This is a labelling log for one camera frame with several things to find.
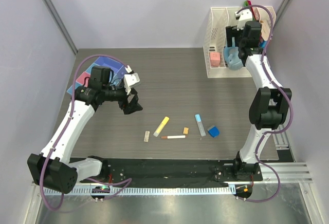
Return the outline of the light blue headphones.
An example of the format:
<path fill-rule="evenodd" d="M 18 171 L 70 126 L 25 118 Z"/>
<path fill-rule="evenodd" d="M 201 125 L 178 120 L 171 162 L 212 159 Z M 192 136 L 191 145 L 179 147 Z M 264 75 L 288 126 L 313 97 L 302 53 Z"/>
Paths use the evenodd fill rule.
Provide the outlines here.
<path fill-rule="evenodd" d="M 235 38 L 232 38 L 232 46 L 224 47 L 224 61 L 230 70 L 240 70 L 243 67 L 242 60 L 239 58 L 239 48 L 235 45 Z"/>

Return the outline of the pink cube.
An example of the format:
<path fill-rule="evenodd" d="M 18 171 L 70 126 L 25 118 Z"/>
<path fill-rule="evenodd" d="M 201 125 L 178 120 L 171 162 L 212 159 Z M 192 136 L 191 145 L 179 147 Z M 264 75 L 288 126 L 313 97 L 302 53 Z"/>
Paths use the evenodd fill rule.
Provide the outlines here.
<path fill-rule="evenodd" d="M 221 55 L 219 52 L 209 53 L 210 67 L 220 67 Z"/>

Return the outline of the blue pink drawer organizer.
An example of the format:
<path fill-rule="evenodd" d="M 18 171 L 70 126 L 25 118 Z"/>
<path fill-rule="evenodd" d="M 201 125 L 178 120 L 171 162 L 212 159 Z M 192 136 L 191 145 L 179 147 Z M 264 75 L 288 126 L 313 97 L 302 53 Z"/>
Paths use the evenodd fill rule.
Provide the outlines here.
<path fill-rule="evenodd" d="M 111 86 L 119 86 L 120 82 L 123 81 L 124 75 L 127 74 L 124 64 L 115 60 L 113 57 L 100 56 L 96 58 L 84 72 L 77 76 L 75 89 L 79 86 L 88 86 L 88 80 L 94 66 L 108 67 L 113 71 L 109 77 Z"/>

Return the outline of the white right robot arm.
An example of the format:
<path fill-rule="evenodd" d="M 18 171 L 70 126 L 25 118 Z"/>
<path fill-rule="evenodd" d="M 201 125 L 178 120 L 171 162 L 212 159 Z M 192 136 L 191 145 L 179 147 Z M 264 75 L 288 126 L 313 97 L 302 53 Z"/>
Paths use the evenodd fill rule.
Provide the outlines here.
<path fill-rule="evenodd" d="M 257 88 L 249 109 L 251 128 L 248 137 L 230 168 L 237 181 L 258 177 L 260 154 L 266 141 L 277 133 L 290 114 L 292 91 L 282 87 L 271 72 L 265 49 L 260 47 L 261 30 L 262 25 L 257 21 L 247 21 L 242 28 L 226 27 L 226 60 L 237 57 Z"/>

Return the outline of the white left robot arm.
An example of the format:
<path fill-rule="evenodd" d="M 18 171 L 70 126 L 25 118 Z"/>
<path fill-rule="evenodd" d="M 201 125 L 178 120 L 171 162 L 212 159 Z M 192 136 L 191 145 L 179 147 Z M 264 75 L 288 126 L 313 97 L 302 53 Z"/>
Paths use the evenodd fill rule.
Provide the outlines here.
<path fill-rule="evenodd" d="M 143 109 L 134 89 L 140 82 L 139 75 L 129 66 L 125 69 L 127 73 L 120 82 L 113 84 L 109 67 L 94 66 L 87 85 L 75 89 L 68 111 L 49 143 L 27 160 L 35 184 L 68 194 L 77 182 L 89 177 L 98 182 L 109 178 L 107 160 L 89 156 L 71 163 L 70 158 L 85 125 L 105 101 L 117 102 L 126 115 Z"/>

